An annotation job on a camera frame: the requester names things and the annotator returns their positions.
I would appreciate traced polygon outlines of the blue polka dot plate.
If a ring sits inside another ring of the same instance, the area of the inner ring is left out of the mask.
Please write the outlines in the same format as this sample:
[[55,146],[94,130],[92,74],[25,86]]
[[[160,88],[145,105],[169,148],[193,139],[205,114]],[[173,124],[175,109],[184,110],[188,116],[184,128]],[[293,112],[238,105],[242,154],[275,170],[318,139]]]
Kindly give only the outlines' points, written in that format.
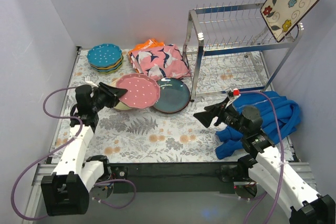
[[118,66],[116,66],[115,68],[111,68],[111,69],[107,69],[107,70],[99,70],[99,69],[96,69],[96,68],[93,68],[93,67],[91,67],[91,68],[92,68],[93,70],[97,71],[97,72],[104,73],[104,72],[114,72],[114,71],[117,71],[118,69],[121,68],[122,65],[123,65],[123,63],[120,64],[120,65],[118,65]]

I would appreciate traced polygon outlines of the cream rimmed plate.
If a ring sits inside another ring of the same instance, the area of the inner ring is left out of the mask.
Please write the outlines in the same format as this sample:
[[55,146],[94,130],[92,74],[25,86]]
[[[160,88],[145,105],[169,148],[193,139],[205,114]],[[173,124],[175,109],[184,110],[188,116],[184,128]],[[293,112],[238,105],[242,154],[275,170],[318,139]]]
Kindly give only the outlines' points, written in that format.
[[[116,87],[116,82],[119,80],[119,78],[113,78],[111,82],[112,87]],[[121,101],[114,107],[115,110],[118,111],[127,111],[130,110],[131,108],[127,106],[126,104],[122,103]]]

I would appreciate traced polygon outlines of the green polka dot plate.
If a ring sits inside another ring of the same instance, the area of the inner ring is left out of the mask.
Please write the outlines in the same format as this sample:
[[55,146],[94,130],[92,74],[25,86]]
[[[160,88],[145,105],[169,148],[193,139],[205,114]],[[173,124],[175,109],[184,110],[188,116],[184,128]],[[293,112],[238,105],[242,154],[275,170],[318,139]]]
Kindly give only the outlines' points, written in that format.
[[91,67],[94,71],[98,72],[98,73],[101,73],[101,74],[110,74],[110,73],[113,73],[113,72],[116,72],[118,71],[122,66],[119,65],[115,68],[111,68],[111,69],[106,69],[106,70],[103,70],[103,69],[97,69],[97,68],[94,68],[94,67]]

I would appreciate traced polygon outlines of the pink plate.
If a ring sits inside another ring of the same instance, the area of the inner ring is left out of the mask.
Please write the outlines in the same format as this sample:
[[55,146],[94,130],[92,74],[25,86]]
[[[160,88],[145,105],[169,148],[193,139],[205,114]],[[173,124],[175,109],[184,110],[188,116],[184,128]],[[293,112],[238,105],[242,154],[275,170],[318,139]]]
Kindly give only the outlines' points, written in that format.
[[120,101],[130,108],[145,109],[153,106],[160,98],[159,85],[144,74],[126,74],[116,81],[115,87],[127,89]]

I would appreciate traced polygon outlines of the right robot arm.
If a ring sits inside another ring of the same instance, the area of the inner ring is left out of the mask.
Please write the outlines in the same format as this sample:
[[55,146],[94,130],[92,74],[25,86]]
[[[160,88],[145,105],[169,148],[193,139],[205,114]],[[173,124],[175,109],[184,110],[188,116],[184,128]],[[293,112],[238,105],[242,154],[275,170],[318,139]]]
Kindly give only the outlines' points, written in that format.
[[312,188],[287,163],[262,130],[259,110],[251,105],[238,112],[233,106],[236,96],[205,107],[194,114],[205,127],[213,118],[239,131],[241,142],[248,153],[239,159],[238,176],[242,180],[254,180],[280,206],[290,223],[335,223],[335,201],[329,195],[321,195]]

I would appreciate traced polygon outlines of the yellow polka dot plate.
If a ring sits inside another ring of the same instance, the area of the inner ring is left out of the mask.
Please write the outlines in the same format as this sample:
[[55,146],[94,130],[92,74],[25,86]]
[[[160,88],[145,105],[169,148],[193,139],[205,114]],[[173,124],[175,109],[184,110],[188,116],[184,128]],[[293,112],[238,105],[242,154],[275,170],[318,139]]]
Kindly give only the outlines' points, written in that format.
[[107,67],[97,67],[97,66],[92,65],[92,64],[90,64],[90,66],[93,67],[93,68],[99,69],[99,70],[107,70],[107,69],[115,68],[116,66],[122,64],[122,62],[123,62],[123,58],[121,58],[121,59],[120,59],[119,61],[117,61],[115,64],[110,65],[110,66],[107,66]]

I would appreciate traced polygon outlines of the dark teal plate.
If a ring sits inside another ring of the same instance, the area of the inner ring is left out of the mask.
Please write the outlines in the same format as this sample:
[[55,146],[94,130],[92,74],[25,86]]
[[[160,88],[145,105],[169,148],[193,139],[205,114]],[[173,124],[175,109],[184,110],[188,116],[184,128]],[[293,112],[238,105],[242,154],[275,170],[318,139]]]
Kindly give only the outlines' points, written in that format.
[[165,114],[173,114],[183,110],[190,101],[188,86],[180,79],[162,78],[157,81],[160,87],[160,98],[153,108]]

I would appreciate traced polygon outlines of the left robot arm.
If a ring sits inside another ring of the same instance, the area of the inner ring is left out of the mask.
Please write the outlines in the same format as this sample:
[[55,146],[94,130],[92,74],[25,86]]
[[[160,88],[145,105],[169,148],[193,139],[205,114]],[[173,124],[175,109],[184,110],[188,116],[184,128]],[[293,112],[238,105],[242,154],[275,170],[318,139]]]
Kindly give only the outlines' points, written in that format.
[[127,89],[99,83],[75,88],[76,104],[70,112],[71,140],[53,172],[41,180],[41,190],[49,216],[82,215],[89,206],[89,193],[97,181],[106,182],[112,170],[108,158],[85,159],[87,147],[98,125],[98,113],[114,108]]

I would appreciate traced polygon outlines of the square floral plate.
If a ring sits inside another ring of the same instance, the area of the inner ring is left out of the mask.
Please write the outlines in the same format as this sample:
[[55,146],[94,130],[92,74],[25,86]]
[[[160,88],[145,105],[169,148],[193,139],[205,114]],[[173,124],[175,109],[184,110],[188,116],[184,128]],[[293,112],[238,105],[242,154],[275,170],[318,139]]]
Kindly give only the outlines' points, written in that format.
[[265,0],[260,14],[276,42],[281,42],[319,0]]

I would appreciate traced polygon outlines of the light blue plate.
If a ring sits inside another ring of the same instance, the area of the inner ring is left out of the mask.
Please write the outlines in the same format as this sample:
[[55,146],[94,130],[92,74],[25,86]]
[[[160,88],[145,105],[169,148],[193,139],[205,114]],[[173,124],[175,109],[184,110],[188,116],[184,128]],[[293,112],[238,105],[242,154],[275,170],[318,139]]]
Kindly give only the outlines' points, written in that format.
[[100,44],[92,47],[87,54],[88,62],[97,68],[115,65],[122,57],[122,50],[114,44]]

